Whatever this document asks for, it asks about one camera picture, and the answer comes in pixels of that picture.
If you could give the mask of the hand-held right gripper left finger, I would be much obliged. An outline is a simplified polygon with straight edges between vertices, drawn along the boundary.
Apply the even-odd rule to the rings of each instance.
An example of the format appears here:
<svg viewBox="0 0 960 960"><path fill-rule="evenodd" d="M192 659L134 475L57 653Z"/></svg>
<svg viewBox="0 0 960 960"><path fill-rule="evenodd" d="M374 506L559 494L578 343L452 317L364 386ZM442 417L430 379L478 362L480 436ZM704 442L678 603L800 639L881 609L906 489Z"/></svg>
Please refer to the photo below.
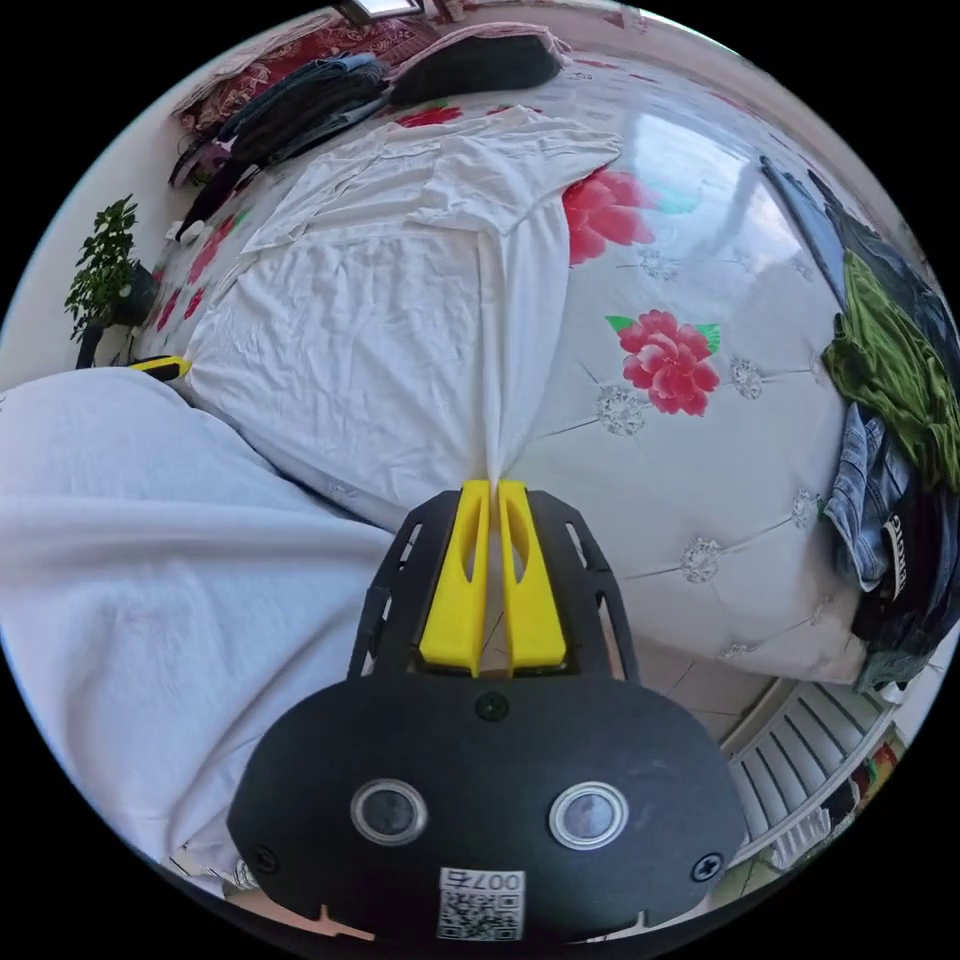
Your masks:
<svg viewBox="0 0 960 960"><path fill-rule="evenodd" d="M418 652L432 669L480 671L485 638L490 483L461 488Z"/></svg>

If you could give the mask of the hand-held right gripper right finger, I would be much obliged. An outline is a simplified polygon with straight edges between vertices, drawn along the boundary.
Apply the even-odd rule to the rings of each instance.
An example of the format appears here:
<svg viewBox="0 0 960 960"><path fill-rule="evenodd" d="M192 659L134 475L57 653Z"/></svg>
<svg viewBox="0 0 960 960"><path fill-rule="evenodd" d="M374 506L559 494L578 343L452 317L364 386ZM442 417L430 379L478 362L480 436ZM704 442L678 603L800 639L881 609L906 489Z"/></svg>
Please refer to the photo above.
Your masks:
<svg viewBox="0 0 960 960"><path fill-rule="evenodd" d="M567 647L526 487L497 487L504 630L511 669L559 669Z"/></svg>

